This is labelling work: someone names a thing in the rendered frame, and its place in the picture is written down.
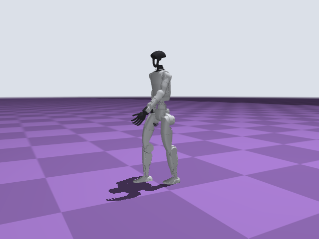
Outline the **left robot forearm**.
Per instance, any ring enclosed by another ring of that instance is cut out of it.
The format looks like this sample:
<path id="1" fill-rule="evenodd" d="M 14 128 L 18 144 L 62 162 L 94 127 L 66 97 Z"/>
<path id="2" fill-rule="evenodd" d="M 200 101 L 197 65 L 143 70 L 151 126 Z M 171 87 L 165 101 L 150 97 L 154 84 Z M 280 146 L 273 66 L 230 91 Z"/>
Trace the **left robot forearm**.
<path id="1" fill-rule="evenodd" d="M 162 97 L 163 97 L 163 91 L 159 90 L 157 94 L 153 97 L 153 99 L 150 101 L 150 103 L 147 104 L 148 108 L 146 109 L 146 112 L 150 113 L 151 110 L 156 106 L 156 104 L 160 102 Z"/>

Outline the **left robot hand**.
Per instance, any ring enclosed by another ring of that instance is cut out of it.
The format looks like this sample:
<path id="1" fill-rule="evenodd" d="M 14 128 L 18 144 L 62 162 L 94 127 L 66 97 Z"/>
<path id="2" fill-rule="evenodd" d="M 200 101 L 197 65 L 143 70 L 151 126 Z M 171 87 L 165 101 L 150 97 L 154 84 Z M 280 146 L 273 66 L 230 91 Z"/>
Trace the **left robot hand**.
<path id="1" fill-rule="evenodd" d="M 131 120 L 131 121 L 135 121 L 135 120 L 136 120 L 135 122 L 133 122 L 135 125 L 139 126 L 139 125 L 145 120 L 146 115 L 149 114 L 149 113 L 146 112 L 146 109 L 147 109 L 147 108 L 148 108 L 148 106 L 146 106 L 146 107 L 143 109 L 143 112 L 140 112 L 140 113 L 138 113 L 138 114 L 132 115 L 132 116 L 136 116 L 136 115 L 137 115 L 137 117 L 136 117 L 135 119 Z"/>

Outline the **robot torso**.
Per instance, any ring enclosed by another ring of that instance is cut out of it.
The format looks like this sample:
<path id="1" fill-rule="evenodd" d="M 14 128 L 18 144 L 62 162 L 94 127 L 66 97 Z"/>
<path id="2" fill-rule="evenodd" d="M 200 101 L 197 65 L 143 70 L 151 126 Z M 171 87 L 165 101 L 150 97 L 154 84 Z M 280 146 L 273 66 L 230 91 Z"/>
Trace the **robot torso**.
<path id="1" fill-rule="evenodd" d="M 167 70 L 163 70 L 163 69 L 159 69 L 159 70 L 160 71 L 156 72 L 156 68 L 155 68 L 155 71 L 153 71 L 151 73 L 151 84 L 152 84 L 153 96 L 156 95 L 156 92 L 158 90 L 161 90 L 160 85 L 162 82 L 163 73 L 164 72 L 169 73 Z M 170 82 L 169 82 L 165 96 L 160 100 L 160 103 L 157 103 L 158 108 L 155 109 L 155 118 L 159 121 L 161 121 L 161 119 L 163 118 L 163 114 L 170 113 L 169 109 L 166 108 L 166 104 L 164 103 L 164 101 L 170 100 L 170 95 L 171 95 L 171 86 L 170 86 Z"/>

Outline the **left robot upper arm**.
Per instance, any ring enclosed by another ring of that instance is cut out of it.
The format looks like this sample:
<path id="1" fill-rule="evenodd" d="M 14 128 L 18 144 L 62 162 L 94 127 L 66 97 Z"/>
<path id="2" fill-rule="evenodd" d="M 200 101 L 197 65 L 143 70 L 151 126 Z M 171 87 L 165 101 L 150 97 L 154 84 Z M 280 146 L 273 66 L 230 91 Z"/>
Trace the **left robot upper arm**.
<path id="1" fill-rule="evenodd" d="M 163 97 L 165 96 L 165 93 L 166 93 L 166 90 L 167 90 L 167 87 L 169 85 L 169 82 L 170 80 L 172 79 L 172 75 L 167 73 L 167 72 L 164 72 L 163 75 L 162 75 L 162 82 L 161 82 L 161 85 L 160 85 L 160 88 L 161 90 L 163 91 Z M 157 92 L 156 92 L 157 94 Z M 163 98 L 162 97 L 162 98 Z"/>

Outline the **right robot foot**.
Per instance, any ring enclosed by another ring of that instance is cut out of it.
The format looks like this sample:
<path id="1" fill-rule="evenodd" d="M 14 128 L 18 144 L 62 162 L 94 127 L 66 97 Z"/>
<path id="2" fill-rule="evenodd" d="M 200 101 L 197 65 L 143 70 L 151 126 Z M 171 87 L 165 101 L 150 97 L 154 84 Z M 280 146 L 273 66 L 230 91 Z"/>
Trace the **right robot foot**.
<path id="1" fill-rule="evenodd" d="M 144 176 L 142 176 L 142 177 L 140 177 L 140 178 L 138 178 L 138 179 L 136 179 L 136 180 L 133 180 L 133 182 L 134 183 L 141 183 L 141 182 L 148 182 L 148 181 L 152 181 L 153 179 L 152 179 L 152 177 L 151 176 L 148 176 L 148 177 L 144 177 Z"/>

